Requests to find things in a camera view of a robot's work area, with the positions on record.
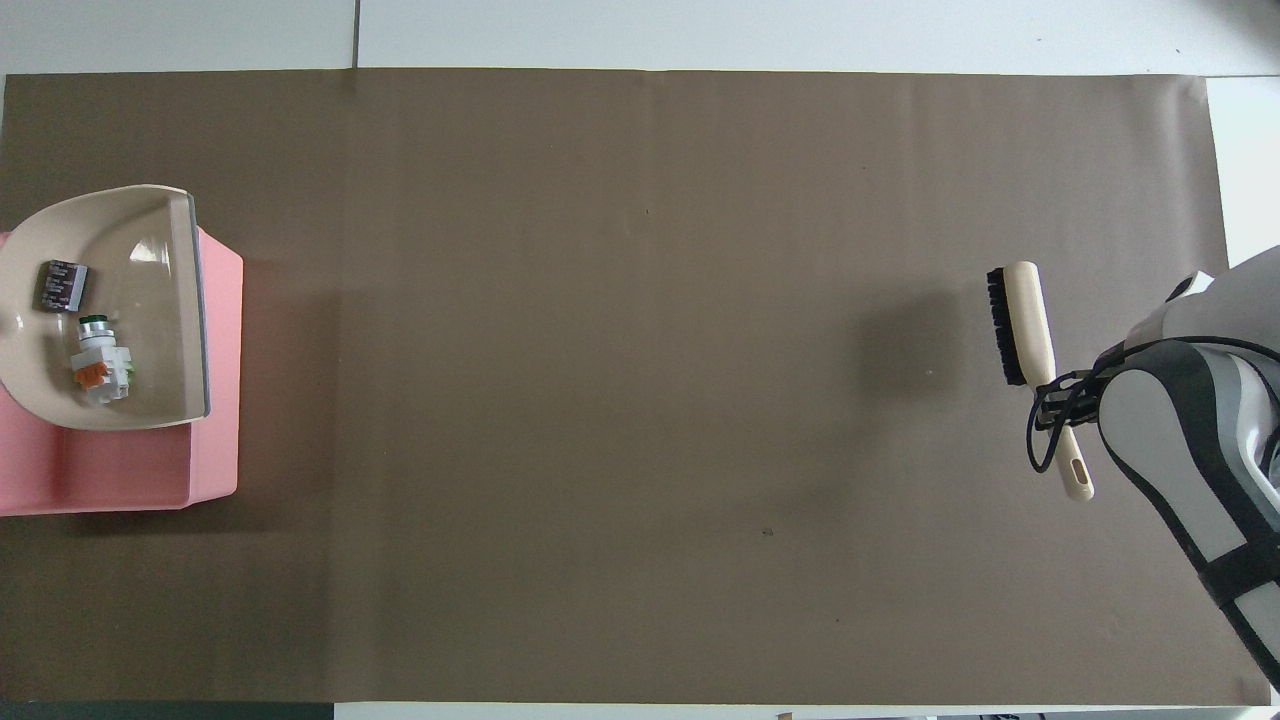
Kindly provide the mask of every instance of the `cleaning brush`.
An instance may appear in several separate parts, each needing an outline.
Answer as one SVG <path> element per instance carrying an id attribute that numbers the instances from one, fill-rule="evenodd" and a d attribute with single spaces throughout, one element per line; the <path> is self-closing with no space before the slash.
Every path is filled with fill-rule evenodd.
<path id="1" fill-rule="evenodd" d="M 1034 263 L 1010 263 L 987 273 L 987 295 L 991 299 L 991 320 L 996 325 L 996 347 L 1005 380 L 1011 386 L 1036 388 L 1053 382 L 1057 363 L 1053 360 L 1053 341 L 1044 311 L 1044 293 L 1039 283 L 1039 268 Z M 1074 500 L 1093 497 L 1093 482 L 1084 465 L 1075 433 L 1069 427 L 1061 429 L 1053 455 L 1062 487 Z"/>

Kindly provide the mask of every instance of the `black cable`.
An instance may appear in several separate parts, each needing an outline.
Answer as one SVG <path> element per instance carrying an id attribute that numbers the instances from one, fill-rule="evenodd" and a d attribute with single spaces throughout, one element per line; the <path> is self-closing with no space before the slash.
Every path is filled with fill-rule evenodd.
<path id="1" fill-rule="evenodd" d="M 1071 416 L 1071 411 L 1075 409 L 1076 402 L 1080 400 L 1080 395 L 1084 392 L 1085 387 L 1093 384 L 1105 370 L 1124 363 L 1128 357 L 1148 350 L 1155 345 L 1161 342 L 1187 342 L 1187 343 L 1199 343 L 1199 345 L 1222 345 L 1226 347 L 1239 347 L 1242 350 L 1249 350 L 1257 352 L 1263 357 L 1280 364 L 1280 352 L 1271 350 L 1270 347 L 1258 345 L 1256 342 L 1249 342 L 1247 340 L 1236 340 L 1231 337 L 1219 337 L 1219 336 L 1183 336 L 1183 337 L 1166 337 L 1156 340 L 1152 342 L 1144 342 L 1134 347 L 1126 348 L 1116 355 L 1103 355 L 1089 370 L 1089 374 L 1084 375 L 1083 379 L 1078 380 L 1071 386 L 1070 392 L 1066 395 L 1066 400 L 1062 401 L 1062 409 L 1059 411 L 1057 418 L 1053 419 L 1053 427 L 1050 428 L 1048 433 L 1048 446 L 1044 448 L 1044 457 L 1041 460 L 1036 459 L 1036 448 L 1032 447 L 1032 437 L 1036 430 L 1036 414 L 1039 411 L 1039 406 L 1044 402 L 1044 396 L 1047 393 L 1041 392 L 1036 388 L 1036 401 L 1032 404 L 1032 411 L 1027 416 L 1027 460 L 1032 464 L 1032 469 L 1037 473 L 1043 473 L 1048 470 L 1048 466 L 1053 464 L 1053 454 L 1057 452 L 1057 441 L 1062 437 L 1062 428 L 1066 427 L 1068 419 Z M 1060 375 L 1056 380 L 1050 384 L 1057 384 L 1064 380 L 1069 380 L 1076 377 L 1078 372 L 1066 373 Z"/>

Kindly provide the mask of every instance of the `beige brush handle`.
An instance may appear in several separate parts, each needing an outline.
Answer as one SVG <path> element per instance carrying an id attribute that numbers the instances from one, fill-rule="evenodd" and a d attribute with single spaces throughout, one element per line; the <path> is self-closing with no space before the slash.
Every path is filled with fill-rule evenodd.
<path id="1" fill-rule="evenodd" d="M 1027 384 L 1034 391 L 1036 387 L 1050 383 L 1057 377 L 1039 268 L 1036 263 L 1019 260 L 1005 265 L 1004 275 L 1014 345 L 1018 347 L 1018 364 L 1027 378 Z M 1066 489 L 1068 497 L 1082 502 L 1093 497 L 1089 468 L 1084 464 L 1084 455 L 1080 454 L 1080 445 L 1075 442 L 1071 428 L 1062 428 L 1053 462 L 1062 475 L 1062 488 Z"/>

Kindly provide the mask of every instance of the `electrical component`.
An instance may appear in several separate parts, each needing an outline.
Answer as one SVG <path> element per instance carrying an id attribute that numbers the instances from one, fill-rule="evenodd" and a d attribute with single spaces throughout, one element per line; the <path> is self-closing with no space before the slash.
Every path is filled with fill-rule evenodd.
<path id="1" fill-rule="evenodd" d="M 81 352 L 72 356 L 72 372 L 88 398 L 106 405 L 128 397 L 133 356 L 128 347 L 115 345 L 106 315 L 81 318 L 77 336 Z"/>
<path id="2" fill-rule="evenodd" d="M 45 263 L 45 286 L 40 304 L 54 313 L 76 313 L 84 297 L 88 268 L 65 260 Z"/>

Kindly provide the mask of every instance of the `pink tray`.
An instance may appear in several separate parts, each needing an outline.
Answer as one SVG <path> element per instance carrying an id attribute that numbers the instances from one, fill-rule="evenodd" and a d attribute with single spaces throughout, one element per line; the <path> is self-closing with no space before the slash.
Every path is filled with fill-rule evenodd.
<path id="1" fill-rule="evenodd" d="M 209 416 L 150 430 L 73 430 L 0 392 L 0 515 L 173 510 L 236 492 L 244 263 L 202 229 L 200 259 Z"/>

